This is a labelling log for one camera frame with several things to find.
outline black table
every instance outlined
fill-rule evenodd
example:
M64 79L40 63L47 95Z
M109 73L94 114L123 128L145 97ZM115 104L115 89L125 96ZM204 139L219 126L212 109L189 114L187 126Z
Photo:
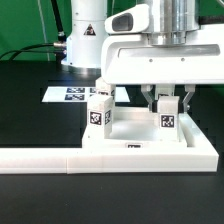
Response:
M48 86L93 86L96 77L2 62L0 78L0 147L81 146L86 104L41 100ZM217 173L1 175L0 223L222 224L219 153Z

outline label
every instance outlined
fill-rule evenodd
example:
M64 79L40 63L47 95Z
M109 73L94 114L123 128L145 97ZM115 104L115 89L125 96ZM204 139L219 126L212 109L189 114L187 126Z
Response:
M84 94L67 94L65 95L65 100L68 101L84 101L85 95Z
M175 128L175 118L173 115L161 115L162 128Z
M67 88L67 93L85 93L85 88L84 87L71 87Z
M96 33L92 27L91 24L89 24L89 26L87 27L85 33L84 33L85 36L96 36Z
M109 92L108 91L97 91L97 94L100 94L100 95L109 95Z
M102 125L102 114L94 111L89 113L89 122L94 125Z
M105 125L111 121L111 110L105 113Z
M126 148L142 148L141 143L127 143Z

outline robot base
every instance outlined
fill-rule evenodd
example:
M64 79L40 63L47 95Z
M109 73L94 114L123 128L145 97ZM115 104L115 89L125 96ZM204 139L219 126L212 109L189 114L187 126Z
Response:
M87 126L83 155L70 160L70 172L217 170L216 150L188 114L179 114L179 141L159 139L154 116L147 108L116 108L113 131L107 139L91 138Z
M83 75L83 76L93 76L93 75L101 75L101 69L100 68L79 68L79 67L74 67L69 64L66 64L66 62L63 62L60 65L61 70L78 74L78 75Z

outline white block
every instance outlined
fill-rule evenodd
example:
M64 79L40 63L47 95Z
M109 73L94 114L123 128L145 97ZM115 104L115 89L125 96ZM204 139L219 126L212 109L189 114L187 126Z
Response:
M173 84L158 84L155 89L155 99L158 100L161 96L173 96L175 85Z
M102 77L96 80L96 93L108 96L115 96L115 85L107 84Z
M66 173L66 166L66 149L0 149L0 174Z
M158 100L157 110L162 114L178 113L179 96L161 96Z
M108 138L112 131L113 97L94 95L88 100L88 138Z

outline black table surface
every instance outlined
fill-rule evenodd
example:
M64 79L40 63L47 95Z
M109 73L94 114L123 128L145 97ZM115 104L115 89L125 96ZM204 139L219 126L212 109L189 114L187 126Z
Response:
M93 86L48 62L0 63L0 147L80 147L85 103L42 103L48 86ZM0 223L224 223L216 173L1 175Z

